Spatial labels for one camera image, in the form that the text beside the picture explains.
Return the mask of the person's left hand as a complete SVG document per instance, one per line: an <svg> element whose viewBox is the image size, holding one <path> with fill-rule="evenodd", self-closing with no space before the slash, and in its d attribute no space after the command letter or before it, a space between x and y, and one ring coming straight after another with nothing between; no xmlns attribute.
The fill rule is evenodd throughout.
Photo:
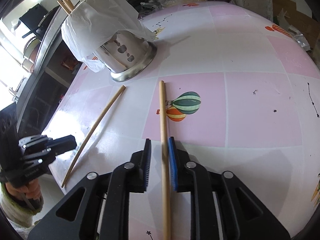
<svg viewBox="0 0 320 240"><path fill-rule="evenodd" d="M5 183L8 194L15 200L23 200L22 194L25 195L27 199L39 200L42 196L41 187L39 180L35 179L30 181L28 184L14 188L9 182Z"/></svg>

